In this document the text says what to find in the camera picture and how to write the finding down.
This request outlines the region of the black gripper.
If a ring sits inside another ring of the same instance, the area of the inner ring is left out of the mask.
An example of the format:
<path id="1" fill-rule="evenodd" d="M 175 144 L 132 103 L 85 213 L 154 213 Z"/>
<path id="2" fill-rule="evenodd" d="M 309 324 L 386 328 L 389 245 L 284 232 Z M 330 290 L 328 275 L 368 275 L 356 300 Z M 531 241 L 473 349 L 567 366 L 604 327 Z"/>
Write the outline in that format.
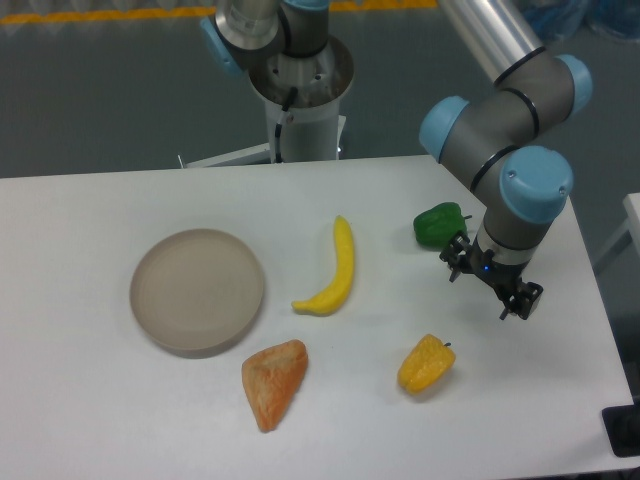
<path id="1" fill-rule="evenodd" d="M 472 273 L 494 290 L 504 306 L 500 320 L 509 315 L 527 320 L 544 292 L 541 285 L 522 280 L 522 272 L 531 260 L 531 250 L 506 247 L 489 235 L 477 235 L 471 241 L 458 231 L 439 258 L 450 270 L 451 283 L 460 275 Z"/>

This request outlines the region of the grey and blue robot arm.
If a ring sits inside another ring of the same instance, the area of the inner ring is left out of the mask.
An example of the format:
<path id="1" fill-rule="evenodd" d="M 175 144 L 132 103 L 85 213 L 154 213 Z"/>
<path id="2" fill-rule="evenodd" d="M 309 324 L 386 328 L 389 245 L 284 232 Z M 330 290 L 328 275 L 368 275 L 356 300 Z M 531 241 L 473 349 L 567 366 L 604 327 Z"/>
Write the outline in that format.
<path id="1" fill-rule="evenodd" d="M 453 276 L 490 286 L 506 314 L 527 318 L 542 295 L 522 273 L 573 187 L 559 153 L 536 138 L 590 100 L 592 78 L 550 55 L 509 1 L 443 1 L 440 9 L 493 82 L 478 104 L 441 100 L 419 129 L 423 148 L 484 206 L 474 238 L 451 234 L 441 259 Z M 353 60 L 328 30 L 325 1 L 222 1 L 200 28 L 216 63 L 247 75 L 265 106 L 275 163 L 338 156 L 338 109 Z"/>

